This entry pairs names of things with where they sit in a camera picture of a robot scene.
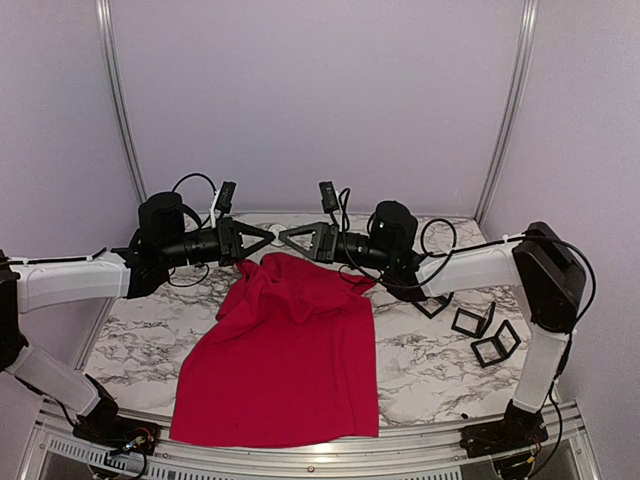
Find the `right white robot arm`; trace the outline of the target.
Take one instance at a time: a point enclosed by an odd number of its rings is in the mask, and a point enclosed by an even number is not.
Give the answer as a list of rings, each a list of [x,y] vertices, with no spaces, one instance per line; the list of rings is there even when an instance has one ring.
[[[545,222],[522,233],[462,247],[457,234],[442,252],[426,248],[426,231],[408,207],[380,202],[357,233],[345,201],[324,203],[328,220],[281,229],[276,238],[306,259],[347,266],[396,300],[418,304],[452,293],[506,290],[528,322],[521,377],[495,438],[515,448],[534,431],[531,415],[561,374],[578,322],[595,300],[595,271],[586,255]]]

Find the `brown round brooch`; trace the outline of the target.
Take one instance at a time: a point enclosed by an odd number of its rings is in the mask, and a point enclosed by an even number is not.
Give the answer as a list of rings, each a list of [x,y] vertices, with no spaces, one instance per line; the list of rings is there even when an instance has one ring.
[[[273,224],[269,227],[269,231],[274,235],[274,240],[280,240],[280,234],[286,230],[286,227],[281,224]]]

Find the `red t-shirt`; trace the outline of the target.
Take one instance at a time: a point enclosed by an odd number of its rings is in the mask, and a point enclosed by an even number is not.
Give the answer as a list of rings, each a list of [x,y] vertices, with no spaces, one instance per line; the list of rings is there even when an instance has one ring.
[[[284,253],[238,272],[182,364],[171,438],[283,448],[377,436],[372,282]]]

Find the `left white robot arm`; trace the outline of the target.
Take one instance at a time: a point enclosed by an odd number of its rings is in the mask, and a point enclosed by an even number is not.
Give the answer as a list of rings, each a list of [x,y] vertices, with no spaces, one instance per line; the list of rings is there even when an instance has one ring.
[[[235,183],[213,188],[208,217],[187,206],[177,189],[143,201],[129,244],[94,254],[1,258],[1,369],[76,414],[106,445],[125,438],[118,405],[97,381],[34,345],[20,320],[75,304],[136,300],[154,294],[186,266],[226,267],[268,246],[274,234],[231,217]]]

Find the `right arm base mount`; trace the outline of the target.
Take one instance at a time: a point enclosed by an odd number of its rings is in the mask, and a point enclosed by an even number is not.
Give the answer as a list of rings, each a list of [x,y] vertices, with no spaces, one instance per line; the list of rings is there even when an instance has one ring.
[[[477,458],[539,446],[548,438],[541,411],[528,412],[510,401],[501,419],[464,427],[459,445]]]

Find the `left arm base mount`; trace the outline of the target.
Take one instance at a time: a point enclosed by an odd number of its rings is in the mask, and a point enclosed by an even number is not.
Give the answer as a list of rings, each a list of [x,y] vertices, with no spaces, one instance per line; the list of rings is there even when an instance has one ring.
[[[110,447],[113,455],[134,451],[151,456],[156,448],[160,426],[119,414],[114,398],[98,391],[98,403],[87,415],[77,415],[73,434],[83,440]]]

